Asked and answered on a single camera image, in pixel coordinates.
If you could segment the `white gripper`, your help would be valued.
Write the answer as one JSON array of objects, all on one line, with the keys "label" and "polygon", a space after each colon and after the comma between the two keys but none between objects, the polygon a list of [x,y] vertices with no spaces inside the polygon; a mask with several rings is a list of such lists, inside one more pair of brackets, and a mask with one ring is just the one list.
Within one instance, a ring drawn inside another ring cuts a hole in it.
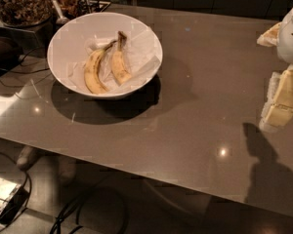
[{"label": "white gripper", "polygon": [[261,34],[257,43],[265,47],[277,45],[278,56],[292,63],[282,73],[272,74],[267,101],[261,113],[259,128],[264,132],[275,133],[293,118],[293,8],[281,23],[278,22]]}]

